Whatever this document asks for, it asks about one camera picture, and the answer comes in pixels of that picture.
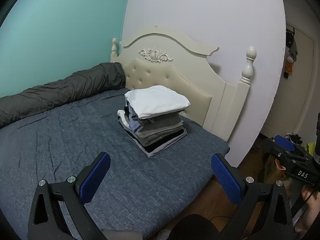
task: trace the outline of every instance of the metal screw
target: metal screw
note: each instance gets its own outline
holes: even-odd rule
[[[75,176],[70,176],[69,178],[68,178],[68,182],[69,183],[72,183],[72,182],[74,182],[76,180],[76,177]]]
[[[45,180],[41,179],[41,181],[39,181],[39,186],[43,186],[45,184]]]
[[[282,186],[282,185],[283,185],[283,182],[282,182],[281,180],[277,180],[277,181],[276,181],[276,184],[277,184],[278,186]]]
[[[245,180],[248,182],[248,183],[253,183],[254,182],[254,179],[252,177],[246,177]]]

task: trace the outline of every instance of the blue gripper pad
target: blue gripper pad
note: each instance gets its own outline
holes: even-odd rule
[[[242,202],[241,187],[216,154],[211,157],[211,168],[230,202],[239,206]]]
[[[289,152],[293,152],[295,149],[292,142],[288,141],[288,139],[283,138],[280,135],[275,136],[275,143]]]
[[[80,186],[79,200],[82,205],[89,203],[97,192],[111,164],[110,155],[104,153]]]

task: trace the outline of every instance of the white door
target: white door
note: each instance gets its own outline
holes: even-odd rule
[[[305,104],[313,68],[314,41],[295,29],[297,44],[297,61],[293,64],[292,74],[285,79],[281,74],[279,87],[269,115],[261,129],[267,137],[285,136],[287,132],[295,132]]]

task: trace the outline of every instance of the headboard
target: headboard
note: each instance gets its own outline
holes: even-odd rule
[[[120,44],[118,56],[113,38],[110,61],[122,64],[127,88],[163,85],[175,90],[191,103],[181,115],[220,138],[229,139],[250,87],[254,47],[248,49],[247,64],[234,86],[224,82],[207,62],[206,57],[219,47],[195,42],[181,32],[153,26]]]

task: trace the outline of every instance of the bed post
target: bed post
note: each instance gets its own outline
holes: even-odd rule
[[[251,78],[253,76],[252,64],[257,57],[257,51],[254,47],[250,47],[247,50],[247,64],[242,70],[242,75],[239,80],[238,86],[234,93],[234,97],[228,112],[228,115],[225,119],[225,123],[218,134],[219,137],[227,141],[236,125],[236,122],[239,118],[241,110],[243,108],[244,102],[247,98],[248,91],[250,88]]]
[[[116,58],[118,57],[117,54],[117,38],[112,39],[112,47],[111,47],[111,54],[110,54],[110,62],[116,62]]]

